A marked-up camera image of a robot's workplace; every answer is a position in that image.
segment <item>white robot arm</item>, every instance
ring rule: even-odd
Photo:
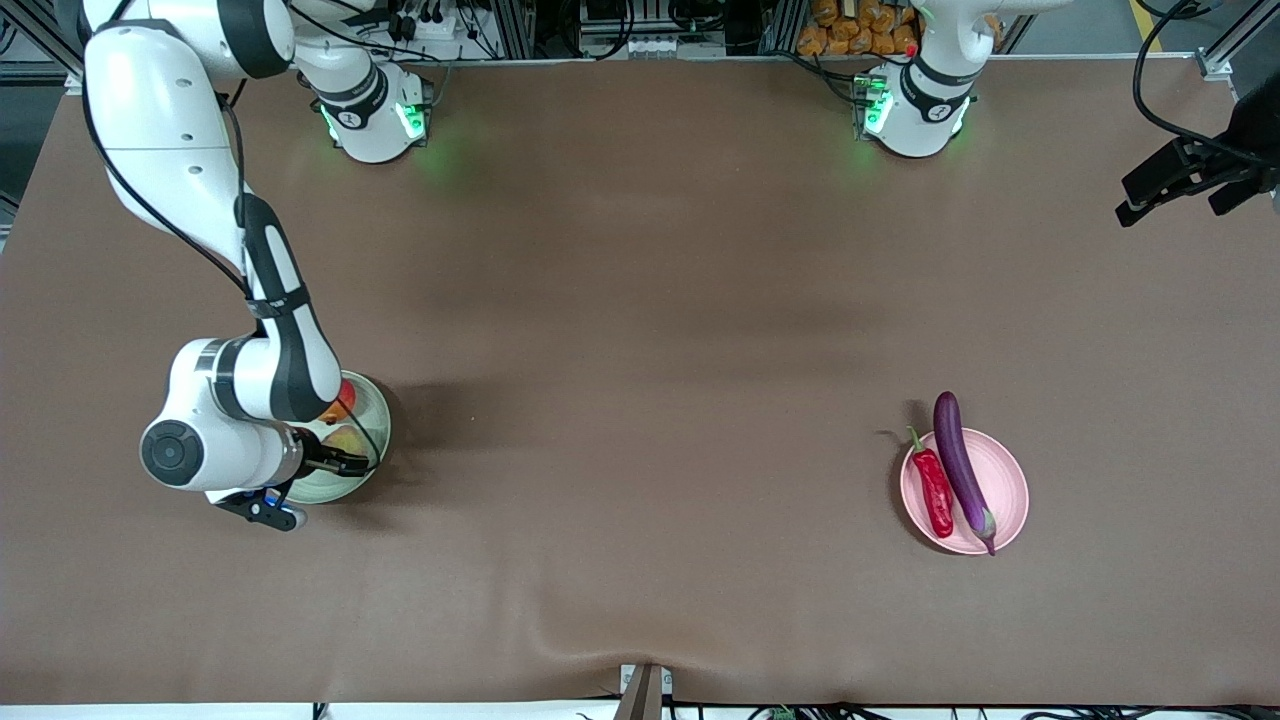
[[[908,63],[872,70],[886,78],[870,100],[864,129],[908,158],[942,150],[960,131],[969,90],[995,46],[989,13],[1033,14],[1071,0],[911,0],[924,17],[920,51]]]
[[[279,219],[243,183],[211,83],[284,72],[294,51],[289,13],[280,0],[125,0],[105,14],[88,0],[86,17],[96,31],[84,50],[86,119],[113,188],[141,219],[242,278],[257,325],[178,352],[164,409],[142,437],[142,464],[166,486],[294,529],[305,515],[283,502],[287,483],[315,469],[362,475],[369,461],[288,424],[330,406],[340,369]]]

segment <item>table surface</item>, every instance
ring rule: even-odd
[[[173,354],[250,320],[64,101],[0,264],[0,701],[580,697],[653,660],[700,701],[1280,703],[1277,224],[1116,224],[1167,141],[1129,72],[992,63],[923,161],[787,64],[460,69],[381,167],[252,85],[248,182],[397,429],[293,534],[143,474]],[[1193,63],[1148,88],[1224,127]],[[901,509],[943,389],[1028,477],[996,559]]]

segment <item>plate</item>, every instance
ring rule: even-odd
[[[920,442],[924,443],[924,447],[934,452],[938,451],[938,442],[933,433],[920,438]],[[982,496],[987,500],[987,507],[996,516],[996,551],[998,552],[1000,548],[1014,542],[1027,523],[1027,507],[1030,503],[1027,477],[1023,475],[1023,469],[1012,454],[986,433],[965,428],[964,446],[969,451],[969,462],[973,464],[973,471],[978,477],[978,487],[982,488]],[[915,523],[916,528],[920,528],[924,537],[951,552],[961,555],[987,553],[987,547],[973,534],[969,523],[965,521],[959,501],[951,506],[955,530],[945,538],[933,533],[929,510],[924,505],[924,492],[920,489],[920,473],[911,462],[910,452],[902,460],[901,478],[906,514],[911,516],[911,521]]]
[[[351,380],[351,384],[356,386],[356,406],[352,407],[352,415],[355,415],[360,423],[365,425],[365,429],[369,430],[369,437],[372,438],[374,445],[378,446],[378,457],[385,457],[387,445],[392,437],[392,414],[387,407],[387,398],[383,397],[383,391],[378,389],[378,386],[360,373],[343,370],[342,377]],[[320,420],[312,420],[311,423],[303,423],[298,427],[314,432],[316,437],[320,438],[320,442],[324,442],[324,438],[329,437],[343,425],[355,427],[355,423],[351,418],[346,418],[332,425]],[[376,471],[378,466],[375,465],[374,469],[365,473],[362,478],[339,478],[328,470],[316,470],[310,475],[293,482],[293,487],[289,488],[289,497],[285,502],[296,502],[298,505],[333,502],[334,500],[338,500],[339,497],[343,497],[362,486],[365,480],[372,477]]]

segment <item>chili pepper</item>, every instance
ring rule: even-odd
[[[920,488],[924,492],[924,506],[929,509],[933,533],[940,538],[948,537],[955,529],[955,520],[951,519],[951,483],[947,482],[938,454],[924,447],[920,436],[915,434],[915,428],[908,427],[908,429],[911,430],[911,443],[915,446],[911,451],[911,462],[920,473]]]

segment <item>pink plate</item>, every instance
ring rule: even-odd
[[[933,433],[924,436],[920,441],[924,447],[934,452],[938,451]],[[996,442],[996,438],[965,428],[964,446],[969,451],[969,461],[973,464],[974,474],[978,475],[978,486],[982,488],[982,496],[987,500],[987,507],[996,516],[996,551],[998,553],[1000,548],[1014,542],[1018,533],[1023,530],[1023,524],[1027,523],[1027,506],[1030,502],[1027,496],[1027,478],[1023,475],[1023,469],[1018,466],[1018,460],[1014,460],[1014,456],[1005,450],[1005,446]],[[965,521],[959,502],[951,506],[951,518],[955,520],[956,528],[951,536],[940,538],[933,533],[929,510],[924,505],[924,492],[920,489],[920,473],[911,462],[910,452],[902,461],[901,475],[902,502],[906,505],[906,514],[911,516],[911,521],[915,523],[916,528],[920,528],[925,537],[961,555],[987,553],[982,541],[974,537],[973,530],[969,529],[969,523]]]

